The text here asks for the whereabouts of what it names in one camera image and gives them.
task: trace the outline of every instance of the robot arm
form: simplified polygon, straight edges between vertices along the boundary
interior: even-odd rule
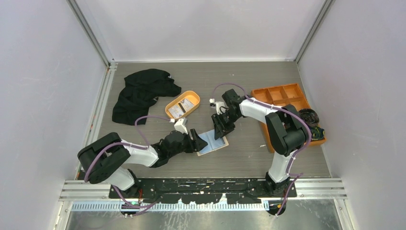
[[[210,100],[211,106],[216,107],[216,114],[212,115],[214,124],[214,138],[222,138],[232,132],[235,128],[234,122],[240,117],[252,117],[268,128],[272,139],[272,146],[275,149],[272,166],[266,173],[268,191],[279,193],[289,183],[290,177],[286,169],[295,151],[301,148],[308,138],[305,127],[296,119],[286,113],[267,108],[262,103],[255,103],[256,99],[247,99],[245,96],[238,96],[234,90],[228,90],[223,95],[224,102]],[[296,115],[298,112],[292,105],[282,107]]]
[[[207,142],[197,135],[195,129],[187,131],[186,122],[186,118],[179,119],[174,125],[174,131],[150,146],[136,145],[122,140],[117,133],[110,133],[85,147],[78,153],[78,158],[87,171],[104,147],[120,142],[120,145],[108,149],[97,160],[89,174],[89,182],[97,184],[105,181],[117,186],[128,196],[133,195],[138,191],[138,180],[131,170],[121,167],[122,164],[142,164],[156,168],[181,152],[197,152],[207,146]]]

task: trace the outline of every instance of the white wall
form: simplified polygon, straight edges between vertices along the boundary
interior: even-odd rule
[[[336,1],[300,62],[361,230],[404,229],[406,2]]]
[[[323,2],[78,0],[116,61],[293,60]]]
[[[0,7],[0,229],[56,219],[105,66],[65,0]]]

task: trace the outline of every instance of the orange compartment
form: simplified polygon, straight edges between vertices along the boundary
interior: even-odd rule
[[[251,96],[255,97],[259,101],[279,106],[286,106],[288,104],[292,104],[297,111],[303,108],[310,108],[305,95],[303,94],[302,90],[300,89],[300,86],[297,83],[255,89],[251,91]],[[271,138],[269,136],[266,124],[260,122],[260,126],[266,139],[268,150],[270,152],[275,152],[275,150],[272,147]],[[327,139],[326,137],[324,137],[323,140],[316,140],[310,142],[309,146],[321,145],[326,141]]]
[[[277,100],[273,102],[274,105],[279,105],[279,106],[285,106],[289,104],[289,100],[283,99],[283,100]]]
[[[310,109],[309,103],[304,97],[289,99],[289,104],[293,105],[297,111],[305,108]]]
[[[261,102],[265,103],[270,103],[272,102],[271,94],[267,89],[258,89],[258,90],[253,90],[255,91],[255,99]]]
[[[269,88],[268,91],[271,94],[272,100],[282,100],[282,99],[288,99],[288,95],[286,95],[285,90],[283,90],[283,87],[272,87]]]
[[[286,85],[283,87],[288,98],[304,97],[298,85]]]

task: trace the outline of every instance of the gray table surface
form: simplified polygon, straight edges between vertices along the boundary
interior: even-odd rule
[[[188,118],[187,128],[198,133],[213,129],[211,115],[215,110],[209,106],[213,88],[223,82],[243,86],[247,93],[252,89],[289,83],[302,87],[297,65],[294,62],[174,62],[174,63],[120,63],[114,75],[113,85],[102,120],[99,137],[117,132],[122,139],[144,144],[134,126],[112,121],[112,111],[120,91],[124,88],[124,77],[143,69],[162,69],[171,74],[182,92],[195,91],[201,99],[200,106]],[[233,86],[220,86],[215,92],[216,100]],[[149,115],[167,117],[165,106],[174,97],[160,97],[150,107]],[[198,157],[196,153],[181,153],[159,168],[143,165],[125,165],[137,177],[264,177],[272,163],[273,153],[267,149],[259,122],[252,118],[241,118],[236,129],[229,135],[229,146]],[[164,120],[149,118],[142,130],[150,143],[164,138],[173,125]],[[304,177],[329,177],[327,164],[320,146],[309,147],[298,155],[291,172],[304,173]]]

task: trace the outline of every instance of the black mounting plate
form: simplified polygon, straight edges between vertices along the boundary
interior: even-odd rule
[[[259,178],[139,178],[142,198],[152,203],[158,198],[163,204],[177,204],[179,199],[189,204],[218,203],[223,194],[228,204],[261,203],[259,198],[283,197],[280,194],[267,194],[265,179]],[[297,197],[294,184],[288,197]],[[119,198],[115,191],[110,190],[109,198]]]

